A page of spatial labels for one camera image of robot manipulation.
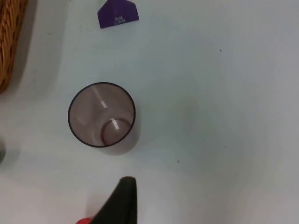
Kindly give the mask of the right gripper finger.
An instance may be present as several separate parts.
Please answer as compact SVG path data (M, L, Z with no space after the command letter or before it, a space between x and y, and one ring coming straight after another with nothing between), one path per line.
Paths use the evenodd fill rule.
M131 176L119 180L92 224L137 224L137 184Z

